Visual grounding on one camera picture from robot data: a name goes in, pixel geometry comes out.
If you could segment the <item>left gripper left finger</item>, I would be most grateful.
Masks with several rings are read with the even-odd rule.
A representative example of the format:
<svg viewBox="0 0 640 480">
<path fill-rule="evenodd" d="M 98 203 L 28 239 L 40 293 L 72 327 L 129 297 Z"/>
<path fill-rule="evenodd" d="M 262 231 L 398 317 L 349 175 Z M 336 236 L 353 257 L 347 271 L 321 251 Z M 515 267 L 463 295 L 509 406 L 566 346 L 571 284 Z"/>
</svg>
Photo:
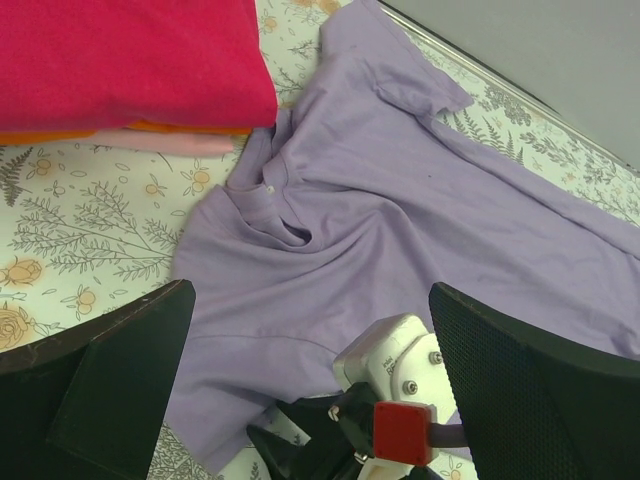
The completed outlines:
<svg viewBox="0 0 640 480">
<path fill-rule="evenodd" d="M 173 281 L 2 353 L 2 478 L 146 478 L 194 304 Z"/>
</svg>

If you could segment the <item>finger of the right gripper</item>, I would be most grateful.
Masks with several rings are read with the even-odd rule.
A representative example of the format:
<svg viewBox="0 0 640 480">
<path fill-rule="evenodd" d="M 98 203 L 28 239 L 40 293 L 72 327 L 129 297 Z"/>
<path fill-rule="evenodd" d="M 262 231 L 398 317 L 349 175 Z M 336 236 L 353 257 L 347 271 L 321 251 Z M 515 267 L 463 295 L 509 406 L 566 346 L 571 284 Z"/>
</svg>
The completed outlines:
<svg viewBox="0 0 640 480">
<path fill-rule="evenodd" d="M 345 479 L 350 468 L 350 444 L 339 423 L 329 416 L 337 396 L 301 398 L 293 403 L 278 401 L 276 408 L 309 436 L 294 444 L 256 425 L 246 427 L 251 443 L 273 479 Z"/>
</svg>

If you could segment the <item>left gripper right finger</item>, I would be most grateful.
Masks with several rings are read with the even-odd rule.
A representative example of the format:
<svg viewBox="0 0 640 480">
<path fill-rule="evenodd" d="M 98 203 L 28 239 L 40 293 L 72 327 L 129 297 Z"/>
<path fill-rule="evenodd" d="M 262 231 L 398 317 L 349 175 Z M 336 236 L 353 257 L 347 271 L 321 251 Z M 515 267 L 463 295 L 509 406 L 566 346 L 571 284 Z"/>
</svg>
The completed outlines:
<svg viewBox="0 0 640 480">
<path fill-rule="evenodd" d="M 432 286 L 429 307 L 478 478 L 638 478 L 638 361 L 445 283 Z"/>
</svg>

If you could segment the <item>purple t shirt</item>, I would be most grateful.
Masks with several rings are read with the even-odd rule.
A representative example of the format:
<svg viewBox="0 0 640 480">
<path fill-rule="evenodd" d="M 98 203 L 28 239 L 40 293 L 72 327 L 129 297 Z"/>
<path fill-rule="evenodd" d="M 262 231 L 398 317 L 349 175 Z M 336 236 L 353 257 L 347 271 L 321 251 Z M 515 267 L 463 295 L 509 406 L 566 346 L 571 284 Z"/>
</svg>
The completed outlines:
<svg viewBox="0 0 640 480">
<path fill-rule="evenodd" d="M 471 97 L 374 1 L 321 28 L 295 106 L 193 209 L 172 274 L 196 302 L 166 420 L 220 472 L 278 399 L 333 393 L 374 321 L 445 282 L 577 343 L 639 356 L 639 231 L 439 123 Z"/>
</svg>

